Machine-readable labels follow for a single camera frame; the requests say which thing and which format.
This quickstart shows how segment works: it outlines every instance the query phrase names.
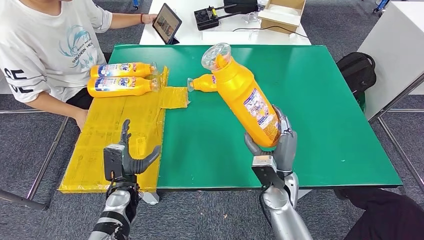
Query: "person's arm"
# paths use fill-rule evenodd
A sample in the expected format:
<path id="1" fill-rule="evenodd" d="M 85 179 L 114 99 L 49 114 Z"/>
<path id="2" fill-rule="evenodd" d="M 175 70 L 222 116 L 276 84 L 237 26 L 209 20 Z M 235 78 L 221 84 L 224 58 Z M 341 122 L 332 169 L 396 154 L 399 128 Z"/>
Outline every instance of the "person's arm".
<path id="1" fill-rule="evenodd" d="M 35 109 L 74 118 L 78 127 L 83 128 L 87 110 L 49 95 L 46 69 L 30 47 L 18 40 L 0 42 L 0 69 L 16 100 Z"/>
<path id="2" fill-rule="evenodd" d="M 73 118 L 80 130 L 83 129 L 89 112 L 88 110 L 62 102 L 45 91 L 40 92 L 35 100 L 25 102 L 25 104 L 34 109 Z"/>
<path id="3" fill-rule="evenodd" d="M 111 29 L 122 29 L 137 24 L 151 24 L 158 16 L 157 14 L 124 14 L 113 13 Z"/>
<path id="4" fill-rule="evenodd" d="M 157 17 L 156 14 L 111 13 L 91 0 L 85 0 L 83 4 L 94 31 L 100 34 L 108 29 L 121 29 L 142 23 L 151 24 Z"/>

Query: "black router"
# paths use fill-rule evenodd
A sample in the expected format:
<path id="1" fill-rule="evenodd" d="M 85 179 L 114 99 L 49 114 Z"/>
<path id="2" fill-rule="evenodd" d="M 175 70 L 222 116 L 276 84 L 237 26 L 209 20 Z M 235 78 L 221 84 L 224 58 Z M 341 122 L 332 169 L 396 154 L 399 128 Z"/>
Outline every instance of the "black router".
<path id="1" fill-rule="evenodd" d="M 214 8 L 213 6 L 209 6 L 208 8 L 194 11 L 194 17 L 196 18 L 197 29 L 199 29 L 199 31 L 202 31 L 205 29 L 211 29 L 211 28 L 217 27 L 220 25 L 220 19 L 241 14 L 242 12 L 239 11 L 239 12 L 231 13 L 225 16 L 217 15 L 217 10 L 231 8 L 235 6 L 237 6 L 237 4 L 221 6 L 217 8 Z"/>

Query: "clear bottle cap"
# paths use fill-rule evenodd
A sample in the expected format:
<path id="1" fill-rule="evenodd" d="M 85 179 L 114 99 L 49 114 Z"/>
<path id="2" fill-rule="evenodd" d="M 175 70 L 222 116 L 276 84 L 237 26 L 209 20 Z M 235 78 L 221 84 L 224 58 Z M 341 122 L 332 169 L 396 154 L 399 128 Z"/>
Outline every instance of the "clear bottle cap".
<path id="1" fill-rule="evenodd" d="M 158 82 L 158 79 L 157 78 L 153 78 L 152 80 L 150 80 L 150 89 L 153 92 L 158 92 L 159 91 L 160 86 L 159 86 L 159 82 Z"/>
<path id="2" fill-rule="evenodd" d="M 211 46 L 201 57 L 201 65 L 211 71 L 220 70 L 230 61 L 231 46 L 224 42 Z"/>
<path id="3" fill-rule="evenodd" d="M 156 62 L 150 63 L 150 71 L 151 71 L 151 74 L 154 74 L 154 75 L 158 73 L 158 65 L 156 64 Z"/>
<path id="4" fill-rule="evenodd" d="M 193 92 L 193 90 L 195 89 L 195 84 L 193 81 L 193 78 L 187 78 L 187 89 L 189 92 Z"/>

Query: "black backpack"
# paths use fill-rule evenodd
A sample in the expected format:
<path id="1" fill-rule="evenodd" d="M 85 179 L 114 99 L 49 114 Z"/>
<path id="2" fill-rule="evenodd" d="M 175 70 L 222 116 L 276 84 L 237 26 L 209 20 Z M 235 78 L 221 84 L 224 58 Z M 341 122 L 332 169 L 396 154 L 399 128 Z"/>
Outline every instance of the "black backpack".
<path id="1" fill-rule="evenodd" d="M 376 83 L 376 63 L 368 54 L 352 52 L 336 64 L 356 100 Z"/>

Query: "yellow plastic bottle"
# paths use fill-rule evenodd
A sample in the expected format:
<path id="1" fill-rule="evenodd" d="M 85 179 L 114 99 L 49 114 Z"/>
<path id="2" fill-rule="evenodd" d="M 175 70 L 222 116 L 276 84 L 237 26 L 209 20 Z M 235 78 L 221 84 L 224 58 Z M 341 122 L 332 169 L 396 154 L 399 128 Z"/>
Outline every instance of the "yellow plastic bottle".
<path id="1" fill-rule="evenodd" d="M 92 77 L 87 84 L 88 93 L 94 98 L 118 96 L 140 96 L 147 92 L 159 90 L 156 78 L 147 80 L 142 77 Z"/>
<path id="2" fill-rule="evenodd" d="M 96 65 L 90 70 L 90 77 L 146 77 L 157 72 L 155 62 L 151 64 L 142 62 L 116 63 Z"/>
<path id="3" fill-rule="evenodd" d="M 255 81 L 253 73 L 231 57 L 231 47 L 218 43 L 201 59 L 216 77 L 216 88 L 253 141 L 270 148 L 281 134 L 278 115 Z"/>
<path id="4" fill-rule="evenodd" d="M 187 88 L 189 92 L 199 90 L 210 93 L 217 91 L 217 81 L 213 74 L 203 74 L 198 78 L 187 78 Z"/>

